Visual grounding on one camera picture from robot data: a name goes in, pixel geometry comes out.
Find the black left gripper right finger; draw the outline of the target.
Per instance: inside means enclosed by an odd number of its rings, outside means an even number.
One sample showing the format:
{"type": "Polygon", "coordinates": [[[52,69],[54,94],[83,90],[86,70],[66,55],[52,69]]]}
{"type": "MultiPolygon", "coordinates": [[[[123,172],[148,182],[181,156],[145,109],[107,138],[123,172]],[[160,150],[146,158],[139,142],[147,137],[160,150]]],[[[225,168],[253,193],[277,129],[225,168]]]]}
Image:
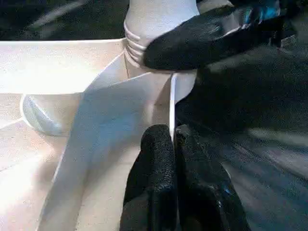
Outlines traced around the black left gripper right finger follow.
{"type": "Polygon", "coordinates": [[[178,206],[183,231],[248,231],[250,226],[213,140],[187,125],[177,127],[178,206]]]}

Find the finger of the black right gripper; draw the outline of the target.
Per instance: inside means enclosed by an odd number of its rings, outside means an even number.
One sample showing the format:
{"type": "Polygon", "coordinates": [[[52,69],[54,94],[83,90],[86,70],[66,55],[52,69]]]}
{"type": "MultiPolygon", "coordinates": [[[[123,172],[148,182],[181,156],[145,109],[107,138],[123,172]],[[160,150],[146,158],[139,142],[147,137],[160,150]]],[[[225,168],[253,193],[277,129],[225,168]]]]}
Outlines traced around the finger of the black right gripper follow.
{"type": "Polygon", "coordinates": [[[192,70],[268,43],[277,29],[275,3],[229,5],[192,17],[154,39],[143,64],[157,70],[192,70]]]}

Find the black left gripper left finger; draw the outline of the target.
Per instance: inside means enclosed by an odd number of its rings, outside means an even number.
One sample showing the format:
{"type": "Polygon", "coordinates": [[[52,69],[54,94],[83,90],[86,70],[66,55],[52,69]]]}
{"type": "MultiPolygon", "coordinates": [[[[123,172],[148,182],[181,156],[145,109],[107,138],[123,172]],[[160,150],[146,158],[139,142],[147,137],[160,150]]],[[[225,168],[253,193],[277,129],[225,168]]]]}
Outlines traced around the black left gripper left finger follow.
{"type": "Polygon", "coordinates": [[[120,219],[122,231],[173,231],[177,225],[177,175],[167,125],[144,132],[129,174],[120,219]]]}

